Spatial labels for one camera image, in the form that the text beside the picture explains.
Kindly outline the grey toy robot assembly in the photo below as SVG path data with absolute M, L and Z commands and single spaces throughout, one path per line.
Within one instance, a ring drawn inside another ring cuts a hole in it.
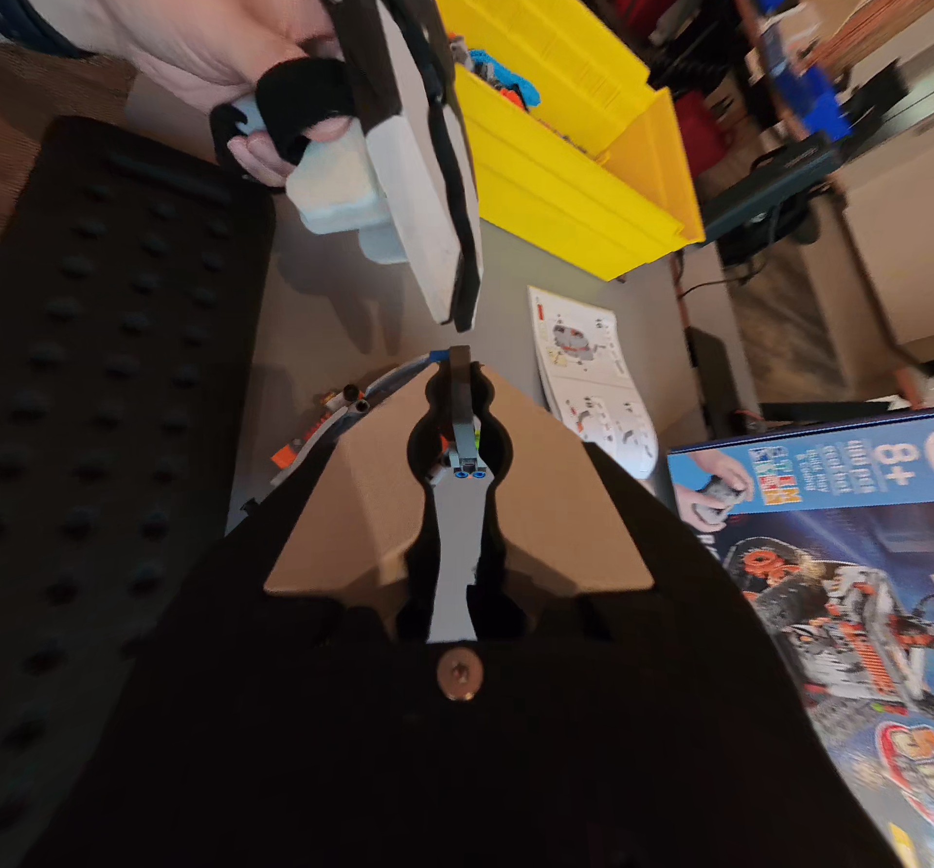
M 322 412 L 319 419 L 305 434 L 282 447 L 272 457 L 277 473 L 271 479 L 271 488 L 280 487 L 316 446 L 321 446 L 326 440 L 336 440 L 358 420 L 367 416 L 374 407 L 403 388 L 416 375 L 432 364 L 448 360 L 448 349 L 433 350 L 391 368 L 366 387 L 351 383 L 337 392 L 325 395 L 321 403 Z

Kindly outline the blue robot kit box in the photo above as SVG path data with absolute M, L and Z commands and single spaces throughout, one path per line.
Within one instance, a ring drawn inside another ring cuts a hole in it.
M 849 789 L 905 866 L 932 866 L 932 411 L 682 447 L 667 465 Z

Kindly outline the dark teal column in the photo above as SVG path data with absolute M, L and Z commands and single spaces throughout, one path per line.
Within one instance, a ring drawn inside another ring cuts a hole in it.
M 769 214 L 823 182 L 843 165 L 842 154 L 840 142 L 823 131 L 768 152 L 745 177 L 701 205 L 701 243 L 719 242 L 754 217 Z

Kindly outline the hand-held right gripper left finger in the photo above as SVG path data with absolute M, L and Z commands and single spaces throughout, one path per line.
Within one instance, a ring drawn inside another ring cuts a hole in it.
M 432 481 L 444 466 L 431 362 L 334 441 L 263 583 L 270 597 L 367 608 L 396 638 L 427 638 L 440 571 Z

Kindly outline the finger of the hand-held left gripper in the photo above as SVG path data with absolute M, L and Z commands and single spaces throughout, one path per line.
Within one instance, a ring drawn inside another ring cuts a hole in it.
M 364 129 L 366 150 L 433 319 L 466 333 L 484 267 L 457 66 L 435 0 L 376 0 L 376 12 L 398 101 Z

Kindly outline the black wrist band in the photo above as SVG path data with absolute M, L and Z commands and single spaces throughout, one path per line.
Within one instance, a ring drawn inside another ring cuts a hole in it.
M 54 28 L 30 0 L 1 0 L 1 38 L 3 43 L 46 56 L 72 60 L 94 57 Z

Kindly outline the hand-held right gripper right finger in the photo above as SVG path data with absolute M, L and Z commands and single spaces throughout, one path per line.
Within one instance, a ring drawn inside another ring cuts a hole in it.
M 485 493 L 473 576 L 477 638 L 521 638 L 562 600 L 655 582 L 580 440 L 487 365 L 473 364 Z

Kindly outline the grey angled beam piece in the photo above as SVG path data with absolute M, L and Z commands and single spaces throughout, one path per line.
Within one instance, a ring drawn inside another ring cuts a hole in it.
M 469 346 L 450 348 L 449 400 L 442 412 L 440 461 L 454 477 L 484 479 L 487 466 L 480 456 L 481 426 L 473 410 L 472 363 Z

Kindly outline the grey desk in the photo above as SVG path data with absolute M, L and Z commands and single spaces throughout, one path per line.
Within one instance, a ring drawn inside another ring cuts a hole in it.
M 733 365 L 740 407 L 756 409 L 745 358 L 723 284 L 676 298 L 668 259 L 604 282 L 483 222 L 485 275 L 476 323 L 460 337 L 436 325 L 409 267 L 364 258 L 356 235 L 313 236 L 290 202 L 277 197 L 276 229 L 227 518 L 268 493 L 270 456 L 313 421 L 313 400 L 360 384 L 431 349 L 469 344 L 473 359 L 544 407 L 531 328 L 528 287 L 612 310 L 624 359 L 663 449 L 702 442 L 709 427 L 683 330 L 721 338 Z

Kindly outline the open white instruction booklet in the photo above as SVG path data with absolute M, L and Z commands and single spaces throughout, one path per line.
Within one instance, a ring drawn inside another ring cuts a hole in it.
M 549 410 L 581 441 L 648 481 L 659 440 L 624 359 L 615 315 L 533 286 L 527 293 Z

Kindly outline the blue toy pieces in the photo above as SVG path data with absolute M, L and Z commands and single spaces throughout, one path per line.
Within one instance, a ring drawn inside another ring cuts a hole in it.
M 509 69 L 488 52 L 469 47 L 463 35 L 449 33 L 449 48 L 456 64 L 515 106 L 528 112 L 541 105 L 541 93 L 530 80 Z

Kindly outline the person's left hand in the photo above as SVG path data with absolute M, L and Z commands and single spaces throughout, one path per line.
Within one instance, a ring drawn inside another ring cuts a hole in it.
M 79 48 L 133 64 L 209 113 L 305 56 L 340 59 L 319 0 L 30 0 Z

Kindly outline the yellow storage bin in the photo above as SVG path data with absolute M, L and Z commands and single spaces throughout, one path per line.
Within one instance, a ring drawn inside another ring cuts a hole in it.
M 704 242 L 670 91 L 583 3 L 435 1 L 541 96 L 525 111 L 458 67 L 483 220 L 602 280 Z

